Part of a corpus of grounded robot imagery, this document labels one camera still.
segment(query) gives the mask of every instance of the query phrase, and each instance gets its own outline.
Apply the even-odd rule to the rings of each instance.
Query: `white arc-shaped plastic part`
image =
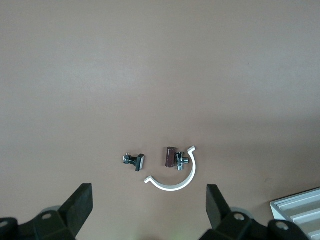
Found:
[[[189,183],[191,183],[191,181],[194,179],[195,174],[196,174],[196,161],[195,161],[195,157],[193,155],[194,150],[196,150],[195,146],[192,146],[188,149],[188,154],[192,160],[192,170],[190,172],[190,175],[183,182],[181,182],[177,185],[164,185],[164,184],[161,184],[160,182],[156,181],[152,176],[148,176],[144,180],[144,183],[147,184],[148,182],[151,182],[158,189],[161,189],[163,191],[169,191],[169,192],[178,191],[180,189],[185,188],[186,186],[189,185]]]

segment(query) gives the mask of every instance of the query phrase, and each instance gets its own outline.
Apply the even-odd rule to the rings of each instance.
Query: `white curved object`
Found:
[[[160,182],[156,181],[152,176],[148,176],[144,180],[144,183],[147,184],[148,182],[151,182],[158,189],[161,189],[163,191],[169,191],[169,192],[178,191],[180,189],[185,188],[186,186],[189,185],[189,183],[191,183],[191,181],[194,179],[194,176],[196,174],[196,161],[195,161],[195,157],[193,155],[194,150],[196,150],[195,146],[192,146],[188,149],[188,154],[192,160],[192,170],[190,172],[190,175],[183,182],[181,182],[177,185],[164,185],[164,184],[161,184]]]

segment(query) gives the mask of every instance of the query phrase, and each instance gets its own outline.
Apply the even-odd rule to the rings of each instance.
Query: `beige surface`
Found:
[[[92,183],[78,240],[199,239],[206,184],[266,224],[319,187],[320,1],[0,1],[0,216]],[[193,182],[165,147],[194,152]],[[145,154],[144,169],[124,165]]]

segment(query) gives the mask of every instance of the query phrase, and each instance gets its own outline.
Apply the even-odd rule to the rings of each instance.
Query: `brown cylinder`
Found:
[[[176,148],[172,146],[168,146],[166,148],[166,160],[165,160],[165,166],[167,168],[173,168],[175,166],[175,155],[176,155]]]

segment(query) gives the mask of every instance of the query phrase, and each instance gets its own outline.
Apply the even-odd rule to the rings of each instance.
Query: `dark red cylindrical object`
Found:
[[[165,166],[167,168],[173,168],[175,166],[175,155],[176,155],[176,148],[172,146],[168,146],[166,148],[166,160],[165,160]]]

